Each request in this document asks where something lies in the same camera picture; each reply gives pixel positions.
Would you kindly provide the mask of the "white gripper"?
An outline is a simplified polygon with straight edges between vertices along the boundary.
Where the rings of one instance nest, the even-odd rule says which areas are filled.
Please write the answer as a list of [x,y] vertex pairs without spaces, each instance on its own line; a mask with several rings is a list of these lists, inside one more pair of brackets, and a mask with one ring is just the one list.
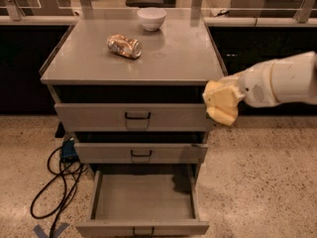
[[278,101],[271,84],[275,63],[276,59],[259,62],[244,70],[242,74],[222,77],[211,90],[212,107],[223,112],[235,112],[243,99],[256,108],[276,106]]

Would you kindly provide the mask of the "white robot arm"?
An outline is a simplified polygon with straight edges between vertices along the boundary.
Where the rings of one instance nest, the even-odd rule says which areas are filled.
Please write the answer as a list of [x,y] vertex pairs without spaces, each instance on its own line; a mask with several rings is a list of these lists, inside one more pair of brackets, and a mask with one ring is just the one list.
[[226,107],[235,107],[242,100],[256,108],[292,102],[317,104],[316,63],[315,52],[258,62],[224,76],[206,96],[216,106],[221,106],[223,97]]

